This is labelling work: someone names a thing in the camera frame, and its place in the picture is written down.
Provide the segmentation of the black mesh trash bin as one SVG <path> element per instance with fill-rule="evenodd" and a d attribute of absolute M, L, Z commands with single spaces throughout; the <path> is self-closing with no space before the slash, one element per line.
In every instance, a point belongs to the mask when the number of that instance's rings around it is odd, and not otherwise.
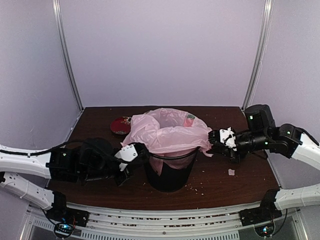
<path fill-rule="evenodd" d="M 164 156 L 152 154 L 144 164 L 148 183 L 157 191 L 180 190 L 188 181 L 199 149 L 172 152 Z"/>

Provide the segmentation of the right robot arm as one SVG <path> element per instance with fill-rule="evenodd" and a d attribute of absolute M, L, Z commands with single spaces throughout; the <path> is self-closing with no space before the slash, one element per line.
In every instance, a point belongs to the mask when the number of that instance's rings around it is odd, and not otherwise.
<path fill-rule="evenodd" d="M 268 150 L 287 159 L 294 159 L 320 168 L 320 144 L 305 129 L 284 123 L 276 126 L 267 104 L 252 105 L 244 110 L 248 129 L 235 132 L 232 127 L 220 129 L 211 136 L 213 144 L 239 160 L 248 153 Z M 268 220 L 275 212 L 288 208 L 319 205 L 319 184 L 294 189 L 268 190 L 256 210 L 259 220 Z"/>

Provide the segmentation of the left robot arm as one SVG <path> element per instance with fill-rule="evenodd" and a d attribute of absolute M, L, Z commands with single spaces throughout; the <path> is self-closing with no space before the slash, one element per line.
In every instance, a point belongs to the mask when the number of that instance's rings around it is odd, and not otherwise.
<path fill-rule="evenodd" d="M 109 178 L 121 178 L 138 152 L 133 144 L 115 150 L 103 138 L 89 138 L 76 148 L 63 143 L 46 150 L 32 151 L 0 147 L 0 186 L 21 199 L 53 213 L 61 222 L 72 218 L 64 194 L 40 187 L 22 174 L 47 180 L 86 184 Z"/>

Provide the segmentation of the pink plastic trash bag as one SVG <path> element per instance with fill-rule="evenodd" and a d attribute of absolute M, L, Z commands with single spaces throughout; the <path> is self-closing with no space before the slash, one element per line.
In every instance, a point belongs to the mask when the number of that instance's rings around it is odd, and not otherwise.
<path fill-rule="evenodd" d="M 187 111 L 158 108 L 133 115 L 130 132 L 121 145 L 142 143 L 151 154 L 161 157 L 180 157 L 199 148 L 210 158 L 213 156 L 208 153 L 212 148 L 208 140 L 211 130 L 202 119 Z"/>

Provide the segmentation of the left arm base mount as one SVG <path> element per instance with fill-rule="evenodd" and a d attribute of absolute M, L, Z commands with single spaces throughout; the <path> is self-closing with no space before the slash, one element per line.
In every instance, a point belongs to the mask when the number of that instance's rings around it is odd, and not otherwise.
<path fill-rule="evenodd" d="M 90 213 L 85 210 L 67 207 L 65 211 L 42 210 L 44 216 L 53 224 L 53 233 L 60 239 L 69 238 L 76 227 L 86 227 Z"/>

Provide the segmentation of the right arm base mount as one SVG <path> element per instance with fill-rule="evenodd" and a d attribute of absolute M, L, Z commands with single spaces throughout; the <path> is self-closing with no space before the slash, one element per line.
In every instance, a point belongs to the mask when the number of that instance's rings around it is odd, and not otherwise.
<path fill-rule="evenodd" d="M 239 212 L 243 227 L 252 226 L 261 238 L 271 238 L 276 233 L 275 220 L 282 217 L 282 211 L 274 207 L 259 206 L 247 208 Z"/>

